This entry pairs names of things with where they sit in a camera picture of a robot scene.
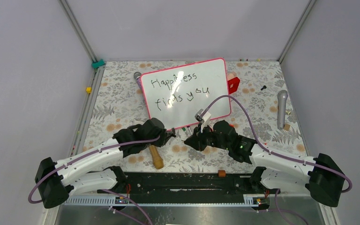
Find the pink framed whiteboard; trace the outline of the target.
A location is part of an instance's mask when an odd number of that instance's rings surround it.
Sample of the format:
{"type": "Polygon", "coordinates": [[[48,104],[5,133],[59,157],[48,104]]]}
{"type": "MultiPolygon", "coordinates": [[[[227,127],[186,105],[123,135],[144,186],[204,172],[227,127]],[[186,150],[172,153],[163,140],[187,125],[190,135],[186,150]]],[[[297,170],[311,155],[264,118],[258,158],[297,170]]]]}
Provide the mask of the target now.
{"type": "Polygon", "coordinates": [[[196,124],[197,112],[211,102],[211,119],[231,113],[223,58],[144,73],[140,82],[149,117],[160,120],[166,129],[196,124]]]}

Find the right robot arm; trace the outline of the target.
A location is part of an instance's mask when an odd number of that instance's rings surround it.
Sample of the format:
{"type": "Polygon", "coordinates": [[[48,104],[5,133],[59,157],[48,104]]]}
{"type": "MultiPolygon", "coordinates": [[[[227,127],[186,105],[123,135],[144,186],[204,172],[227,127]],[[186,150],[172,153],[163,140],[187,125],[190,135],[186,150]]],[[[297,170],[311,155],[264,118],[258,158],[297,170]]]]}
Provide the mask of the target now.
{"type": "Polygon", "coordinates": [[[328,155],[302,157],[279,150],[267,151],[256,140],[236,133],[224,120],[213,127],[196,127],[184,143],[198,151],[208,146],[227,150],[235,161],[255,166],[250,187],[256,193],[266,189],[309,193],[323,205],[338,206],[345,179],[328,155]]]}

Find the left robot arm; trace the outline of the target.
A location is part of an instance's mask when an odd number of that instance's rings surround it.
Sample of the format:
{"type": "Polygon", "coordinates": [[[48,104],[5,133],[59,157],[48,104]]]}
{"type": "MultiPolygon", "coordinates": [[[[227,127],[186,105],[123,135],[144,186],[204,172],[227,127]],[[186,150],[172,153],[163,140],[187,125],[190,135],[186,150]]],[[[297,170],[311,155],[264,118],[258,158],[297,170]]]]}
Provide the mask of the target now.
{"type": "Polygon", "coordinates": [[[95,171],[110,161],[138,154],[149,146],[162,147],[172,137],[175,129],[166,129],[163,123],[152,118],[143,124],[123,128],[107,141],[78,155],[53,161],[43,159],[35,176],[35,186],[28,201],[42,203],[51,209],[64,203],[71,195],[100,189],[112,189],[116,193],[125,190],[126,177],[120,167],[95,171]]]}

